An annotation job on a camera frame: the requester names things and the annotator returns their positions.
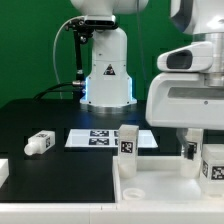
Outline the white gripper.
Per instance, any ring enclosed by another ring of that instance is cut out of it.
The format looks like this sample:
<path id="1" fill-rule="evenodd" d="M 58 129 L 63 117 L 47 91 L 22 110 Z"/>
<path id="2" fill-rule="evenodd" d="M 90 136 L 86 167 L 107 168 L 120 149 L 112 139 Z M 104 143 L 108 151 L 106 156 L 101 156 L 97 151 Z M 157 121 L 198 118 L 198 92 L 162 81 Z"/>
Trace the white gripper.
<path id="1" fill-rule="evenodd" d="M 146 120 L 179 128 L 181 153 L 193 160 L 197 144 L 186 128 L 224 130 L 224 48 L 212 41 L 194 42 L 161 54 L 157 66 L 161 73 L 149 88 Z"/>

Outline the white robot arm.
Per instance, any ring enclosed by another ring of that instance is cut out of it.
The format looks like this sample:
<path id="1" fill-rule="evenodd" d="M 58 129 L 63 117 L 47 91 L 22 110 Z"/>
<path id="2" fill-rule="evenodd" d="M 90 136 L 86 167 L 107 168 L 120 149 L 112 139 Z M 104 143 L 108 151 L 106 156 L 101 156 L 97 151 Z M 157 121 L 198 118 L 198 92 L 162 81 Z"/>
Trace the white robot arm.
<path id="1" fill-rule="evenodd" d="M 80 103 L 96 112 L 145 102 L 150 127 L 173 128 L 187 159 L 224 129 L 224 0 L 69 0 L 79 42 Z"/>

